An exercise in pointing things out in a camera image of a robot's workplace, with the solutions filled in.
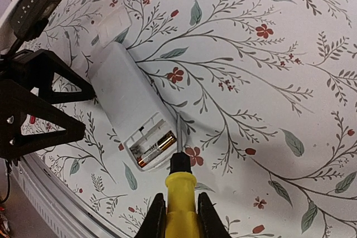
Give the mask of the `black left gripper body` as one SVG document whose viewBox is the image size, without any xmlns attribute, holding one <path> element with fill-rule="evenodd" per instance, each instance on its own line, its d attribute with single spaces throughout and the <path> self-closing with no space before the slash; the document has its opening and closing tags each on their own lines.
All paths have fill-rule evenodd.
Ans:
<svg viewBox="0 0 357 238">
<path fill-rule="evenodd" d="M 21 112 L 22 87 L 16 80 L 22 75 L 13 65 L 25 55 L 24 51 L 1 61 L 1 158 L 13 160 L 23 155 L 21 152 L 21 126 L 25 113 Z"/>
</svg>

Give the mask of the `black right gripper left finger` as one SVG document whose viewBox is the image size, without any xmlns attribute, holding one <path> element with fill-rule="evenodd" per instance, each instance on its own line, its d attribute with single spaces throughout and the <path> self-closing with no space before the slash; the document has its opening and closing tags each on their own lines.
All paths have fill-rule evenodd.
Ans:
<svg viewBox="0 0 357 238">
<path fill-rule="evenodd" d="M 158 193 L 155 195 L 135 238 L 164 238 L 165 227 L 166 203 L 163 193 Z"/>
</svg>

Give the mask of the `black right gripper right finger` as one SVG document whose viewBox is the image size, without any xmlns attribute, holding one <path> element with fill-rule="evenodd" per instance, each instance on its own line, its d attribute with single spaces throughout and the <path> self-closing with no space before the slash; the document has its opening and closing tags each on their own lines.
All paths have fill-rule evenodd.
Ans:
<svg viewBox="0 0 357 238">
<path fill-rule="evenodd" d="M 231 238 L 206 192 L 198 196 L 197 212 L 200 237 Z"/>
</svg>

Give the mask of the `yellow handled screwdriver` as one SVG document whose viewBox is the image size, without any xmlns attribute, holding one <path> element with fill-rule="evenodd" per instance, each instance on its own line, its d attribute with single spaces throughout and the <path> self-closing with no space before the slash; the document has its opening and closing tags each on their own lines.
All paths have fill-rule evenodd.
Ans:
<svg viewBox="0 0 357 238">
<path fill-rule="evenodd" d="M 195 205 L 196 177 L 191 171 L 190 156 L 184 152 L 181 115 L 176 119 L 177 152 L 170 159 L 167 187 L 166 237 L 199 237 Z"/>
</svg>

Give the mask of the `white battery cover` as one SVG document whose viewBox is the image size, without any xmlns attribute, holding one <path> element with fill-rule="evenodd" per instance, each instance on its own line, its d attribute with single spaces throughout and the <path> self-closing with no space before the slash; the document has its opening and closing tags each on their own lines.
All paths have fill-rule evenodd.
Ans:
<svg viewBox="0 0 357 238">
<path fill-rule="evenodd" d="M 125 30 L 129 29 L 132 21 L 125 6 L 121 5 L 111 11 L 97 26 L 97 33 L 101 47 L 107 47 Z"/>
</svg>

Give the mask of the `gold black battery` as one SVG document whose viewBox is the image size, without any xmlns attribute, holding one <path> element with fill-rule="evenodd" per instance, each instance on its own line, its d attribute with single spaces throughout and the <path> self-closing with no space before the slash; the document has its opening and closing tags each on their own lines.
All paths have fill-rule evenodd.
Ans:
<svg viewBox="0 0 357 238">
<path fill-rule="evenodd" d="M 168 149 L 177 141 L 172 131 L 167 132 L 161 137 L 154 145 L 150 146 L 141 156 L 137 159 L 138 165 L 143 168 L 163 151 Z"/>
</svg>

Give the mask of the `white remote control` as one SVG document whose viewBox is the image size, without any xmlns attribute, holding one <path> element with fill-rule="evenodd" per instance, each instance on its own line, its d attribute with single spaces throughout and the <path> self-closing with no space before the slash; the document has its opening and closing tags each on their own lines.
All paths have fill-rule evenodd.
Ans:
<svg viewBox="0 0 357 238">
<path fill-rule="evenodd" d="M 142 172 L 158 168 L 177 152 L 177 141 L 141 168 L 137 159 L 167 132 L 176 136 L 172 115 L 124 46 L 117 42 L 95 52 L 89 79 L 98 101 L 129 158 Z"/>
</svg>

